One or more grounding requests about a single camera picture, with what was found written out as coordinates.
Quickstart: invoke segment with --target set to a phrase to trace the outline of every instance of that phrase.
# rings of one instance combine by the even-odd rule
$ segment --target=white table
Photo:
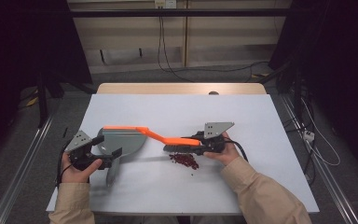
[[[104,125],[147,126],[163,136],[189,136],[205,122],[233,121],[227,132],[242,144],[251,165],[292,191],[308,212],[318,212],[308,183],[266,94],[96,94],[81,130],[96,136]],[[105,186],[107,170],[91,176],[90,208],[120,215],[238,215],[236,195],[224,182],[217,161],[202,156],[198,170],[170,161],[163,145],[148,138],[122,158],[115,185]],[[97,147],[93,153],[99,153]],[[55,191],[48,205],[54,210]]]

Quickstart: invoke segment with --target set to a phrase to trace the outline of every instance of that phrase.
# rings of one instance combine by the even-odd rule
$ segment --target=metal rail
[[[29,171],[31,170],[34,158],[36,158],[37,152],[39,151],[39,148],[41,147],[43,140],[48,133],[48,129],[51,125],[55,113],[58,110],[59,105],[59,103],[54,104],[50,116],[46,120],[45,124],[37,130],[34,140],[28,148],[28,151],[25,154],[19,169],[17,170],[17,173],[11,179],[7,191],[0,201],[0,224],[6,223],[7,221],[7,217],[11,211],[11,208],[19,196],[22,185],[28,176]]]
[[[287,113],[289,114],[290,118],[293,119],[293,123],[295,124],[296,128],[299,129],[302,127],[298,120],[296,119],[295,113],[293,111],[294,105],[292,101],[286,96],[281,96],[281,100],[287,110]],[[302,134],[301,132],[298,132],[299,136],[302,140]],[[308,141],[304,141],[307,147],[307,151],[310,152],[311,145],[308,143]],[[317,147],[314,148],[314,150],[320,154]],[[333,201],[335,202],[337,209],[341,213],[342,217],[345,220],[345,223],[358,223],[358,218],[351,206],[351,202],[348,200],[347,196],[345,195],[344,191],[339,186],[338,182],[334,178],[333,174],[330,172],[330,169],[328,166],[319,160],[319,158],[315,155],[315,153],[312,154],[312,160],[314,161],[315,167],[318,170],[319,174],[322,177],[322,180],[324,181],[324,184],[326,185],[328,191],[330,192]]]
[[[21,10],[17,14],[36,16],[98,17],[287,17],[309,16],[314,9],[229,8],[229,9],[73,9],[71,11]]]

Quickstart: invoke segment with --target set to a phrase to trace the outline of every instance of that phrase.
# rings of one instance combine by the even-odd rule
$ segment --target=red crumbs
[[[175,163],[183,164],[186,167],[193,168],[193,170],[197,170],[199,165],[194,160],[193,155],[191,154],[182,154],[182,153],[174,153],[170,155],[171,160],[175,160]]]

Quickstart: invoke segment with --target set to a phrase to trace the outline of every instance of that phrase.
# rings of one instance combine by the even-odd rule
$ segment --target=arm
[[[223,178],[237,193],[248,223],[311,223],[303,203],[275,180],[256,172],[233,144],[226,143],[222,153],[204,155],[225,164]]]
[[[62,174],[57,202],[53,213],[49,214],[51,223],[94,223],[94,214],[89,208],[89,176],[102,164],[95,161],[86,170],[79,171],[71,166]],[[66,153],[62,155],[62,167],[71,165]]]

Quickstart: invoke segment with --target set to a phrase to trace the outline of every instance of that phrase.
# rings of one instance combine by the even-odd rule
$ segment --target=orange handle
[[[153,133],[150,131],[147,127],[134,127],[134,126],[104,126],[104,129],[131,129],[136,130],[139,133],[142,133],[146,136],[149,136],[151,138],[154,138],[160,142],[162,142],[165,145],[188,145],[188,146],[199,146],[200,141],[196,139],[191,138],[178,138],[178,137],[163,137],[157,133]]]

